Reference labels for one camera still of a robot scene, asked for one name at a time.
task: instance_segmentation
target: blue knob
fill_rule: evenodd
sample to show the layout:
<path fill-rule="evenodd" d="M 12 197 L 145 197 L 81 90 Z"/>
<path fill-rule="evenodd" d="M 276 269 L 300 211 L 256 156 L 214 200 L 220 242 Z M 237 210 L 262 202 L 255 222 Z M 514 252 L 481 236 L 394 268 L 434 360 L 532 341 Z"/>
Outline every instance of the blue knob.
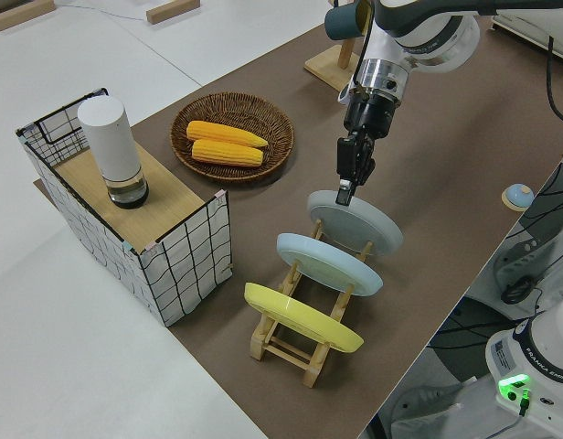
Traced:
<path fill-rule="evenodd" d="M 505 205 L 516 211 L 524 211 L 535 198 L 533 190 L 530 187 L 522 184 L 511 185 L 503 192 L 501 199 Z"/>

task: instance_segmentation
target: wire basket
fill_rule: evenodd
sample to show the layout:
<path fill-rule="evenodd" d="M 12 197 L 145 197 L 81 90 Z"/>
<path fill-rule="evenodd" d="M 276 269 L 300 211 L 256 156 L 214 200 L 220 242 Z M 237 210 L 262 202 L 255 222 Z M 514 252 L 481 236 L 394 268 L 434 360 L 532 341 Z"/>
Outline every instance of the wire basket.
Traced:
<path fill-rule="evenodd" d="M 232 275 L 228 193 L 219 191 L 141 252 L 113 229 L 57 171 L 89 148 L 80 104 L 99 89 L 16 131 L 60 213 L 82 245 L 165 326 L 189 314 Z"/>

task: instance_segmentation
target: round basket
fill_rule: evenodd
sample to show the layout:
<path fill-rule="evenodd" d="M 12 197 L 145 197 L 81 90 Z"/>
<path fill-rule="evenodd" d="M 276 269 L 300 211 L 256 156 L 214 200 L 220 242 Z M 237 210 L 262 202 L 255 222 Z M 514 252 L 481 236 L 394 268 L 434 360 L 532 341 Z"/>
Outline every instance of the round basket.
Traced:
<path fill-rule="evenodd" d="M 186 137 L 190 121 L 206 121 L 250 131 L 268 141 L 259 167 L 223 166 L 192 158 L 192 141 Z M 209 94 L 189 103 L 176 116 L 171 132 L 172 149 L 189 168 L 218 181 L 249 182 L 271 174 L 293 148 L 293 127 L 288 117 L 262 98 L 239 92 Z"/>

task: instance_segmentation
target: corn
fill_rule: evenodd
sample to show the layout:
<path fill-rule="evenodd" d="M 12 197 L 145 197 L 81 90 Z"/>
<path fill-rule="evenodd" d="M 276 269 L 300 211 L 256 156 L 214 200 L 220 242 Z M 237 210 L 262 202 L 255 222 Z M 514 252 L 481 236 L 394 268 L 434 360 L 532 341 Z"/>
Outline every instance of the corn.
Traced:
<path fill-rule="evenodd" d="M 199 139 L 192 145 L 192 158 L 216 165 L 258 167 L 263 163 L 263 151 L 243 145 Z"/>
<path fill-rule="evenodd" d="M 186 137 L 193 141 L 198 139 L 211 139 L 237 145 L 251 146 L 253 148 L 267 146 L 267 140 L 262 139 L 254 133 L 221 123 L 205 121 L 190 121 L 186 128 Z"/>

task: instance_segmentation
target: brown tabletop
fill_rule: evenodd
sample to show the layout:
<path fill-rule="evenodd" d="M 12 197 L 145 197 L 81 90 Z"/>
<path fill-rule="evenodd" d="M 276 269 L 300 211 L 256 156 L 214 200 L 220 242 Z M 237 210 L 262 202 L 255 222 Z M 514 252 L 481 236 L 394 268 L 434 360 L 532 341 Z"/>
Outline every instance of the brown tabletop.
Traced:
<path fill-rule="evenodd" d="M 201 198 L 230 195 L 234 275 L 194 313 L 170 327 L 239 407 L 271 438 L 356 438 L 492 255 L 518 214 L 501 201 L 514 183 L 538 190 L 563 153 L 563 123 L 551 112 L 545 55 L 483 25 L 482 41 L 454 72 L 412 73 L 377 168 L 356 195 L 388 214 L 405 241 L 370 258 L 384 287 L 353 297 L 343 322 L 365 343 L 331 351 L 313 389 L 302 370 L 266 353 L 249 354 L 259 314 L 243 299 L 253 282 L 277 287 L 287 266 L 279 233 L 308 234 L 308 195 L 337 190 L 336 139 L 345 107 L 303 68 L 332 43 L 319 27 L 203 87 L 134 126 L 135 139 Z M 554 88 L 563 109 L 563 65 Z M 222 185 L 184 167 L 169 140 L 187 103 L 217 91 L 272 102 L 292 120 L 295 149 L 276 181 Z M 305 279 L 294 296 L 330 311 L 335 295 Z"/>

